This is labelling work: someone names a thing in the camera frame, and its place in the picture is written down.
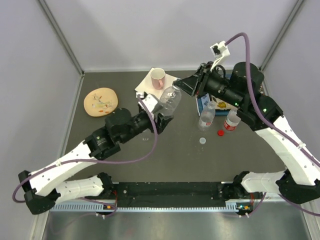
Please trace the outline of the clear bottle with red label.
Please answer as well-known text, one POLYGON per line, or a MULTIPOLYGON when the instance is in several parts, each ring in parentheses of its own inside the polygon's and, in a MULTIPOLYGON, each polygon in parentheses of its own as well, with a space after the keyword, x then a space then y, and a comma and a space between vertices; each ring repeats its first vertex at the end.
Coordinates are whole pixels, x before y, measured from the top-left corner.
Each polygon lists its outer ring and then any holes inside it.
POLYGON ((231 109, 223 123, 223 129, 227 132, 233 132, 238 124, 241 122, 241 118, 237 115, 237 109, 231 109))

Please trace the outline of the white bottle cap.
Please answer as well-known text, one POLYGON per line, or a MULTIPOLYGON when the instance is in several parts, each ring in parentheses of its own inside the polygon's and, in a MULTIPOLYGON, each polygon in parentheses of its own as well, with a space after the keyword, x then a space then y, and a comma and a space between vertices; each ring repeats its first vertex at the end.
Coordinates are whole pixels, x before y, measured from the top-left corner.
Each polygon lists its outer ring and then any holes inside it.
POLYGON ((204 145, 204 144, 206 143, 206 139, 205 139, 204 137, 201 137, 201 138, 199 139, 199 143, 202 144, 202 145, 204 145))

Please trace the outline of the short clear capped bottle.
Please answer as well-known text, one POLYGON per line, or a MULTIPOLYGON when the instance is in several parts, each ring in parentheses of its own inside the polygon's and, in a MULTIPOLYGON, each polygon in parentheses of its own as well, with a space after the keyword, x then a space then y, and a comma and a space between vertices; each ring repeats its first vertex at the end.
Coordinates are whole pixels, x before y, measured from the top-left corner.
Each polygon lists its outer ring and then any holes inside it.
POLYGON ((144 131, 141 133, 141 139, 143 142, 148 142, 153 139, 153 133, 150 131, 144 131))

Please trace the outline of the clear bottle with white cap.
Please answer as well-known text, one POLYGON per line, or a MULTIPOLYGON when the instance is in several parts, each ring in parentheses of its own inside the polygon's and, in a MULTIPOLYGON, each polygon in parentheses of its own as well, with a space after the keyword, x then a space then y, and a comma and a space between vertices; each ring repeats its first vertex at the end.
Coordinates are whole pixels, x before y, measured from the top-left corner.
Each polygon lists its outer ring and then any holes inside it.
POLYGON ((210 101, 202 110, 199 121, 198 127, 201 131, 206 131, 212 125, 212 122, 216 115, 216 102, 210 101))

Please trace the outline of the red bottle cap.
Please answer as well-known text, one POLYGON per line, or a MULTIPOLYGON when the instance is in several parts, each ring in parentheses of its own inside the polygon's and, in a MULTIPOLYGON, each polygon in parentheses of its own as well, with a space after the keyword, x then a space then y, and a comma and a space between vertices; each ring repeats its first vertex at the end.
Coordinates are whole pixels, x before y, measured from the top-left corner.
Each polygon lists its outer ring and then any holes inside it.
POLYGON ((225 132, 222 129, 217 131, 217 135, 220 137, 222 137, 224 134, 225 134, 225 132))

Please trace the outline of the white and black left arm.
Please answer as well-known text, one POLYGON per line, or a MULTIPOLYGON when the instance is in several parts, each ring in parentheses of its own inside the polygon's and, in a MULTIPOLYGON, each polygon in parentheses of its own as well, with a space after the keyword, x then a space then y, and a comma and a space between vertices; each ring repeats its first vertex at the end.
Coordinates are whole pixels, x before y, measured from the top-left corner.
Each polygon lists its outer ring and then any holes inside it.
POLYGON ((52 209, 56 204, 84 197, 109 198, 114 191, 111 177, 99 173, 82 180, 72 180, 81 170, 107 163, 107 158, 118 153, 125 144, 145 130, 154 135, 163 132, 174 117, 161 112, 147 113, 139 108, 132 116, 126 108, 118 108, 105 118, 105 125, 86 137, 69 153, 46 167, 24 170, 18 178, 24 191, 24 202, 33 215, 52 209))

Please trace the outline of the clear bottle with blue cap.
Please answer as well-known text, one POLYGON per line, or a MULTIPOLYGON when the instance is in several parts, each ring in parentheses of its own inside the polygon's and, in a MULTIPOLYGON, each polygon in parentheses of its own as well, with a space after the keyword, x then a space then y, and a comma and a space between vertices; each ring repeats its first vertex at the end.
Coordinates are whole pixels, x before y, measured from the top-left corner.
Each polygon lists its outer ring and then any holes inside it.
POLYGON ((160 113, 163 116, 172 116, 181 99, 182 93, 178 87, 172 85, 166 88, 159 99, 159 103, 162 107, 160 113))

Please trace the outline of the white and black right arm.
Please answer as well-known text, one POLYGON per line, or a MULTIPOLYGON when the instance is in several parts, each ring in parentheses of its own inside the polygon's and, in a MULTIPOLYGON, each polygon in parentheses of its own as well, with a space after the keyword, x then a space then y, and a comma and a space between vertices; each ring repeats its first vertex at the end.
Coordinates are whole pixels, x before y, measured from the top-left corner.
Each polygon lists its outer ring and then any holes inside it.
POLYGON ((230 78, 221 76, 213 62, 202 63, 197 71, 173 82, 191 97, 205 94, 237 108, 237 116, 265 140, 284 163, 279 172, 243 171, 233 180, 233 192, 239 198, 250 193, 273 193, 294 204, 320 197, 320 163, 293 132, 283 110, 260 92, 263 73, 250 62, 239 62, 230 78))

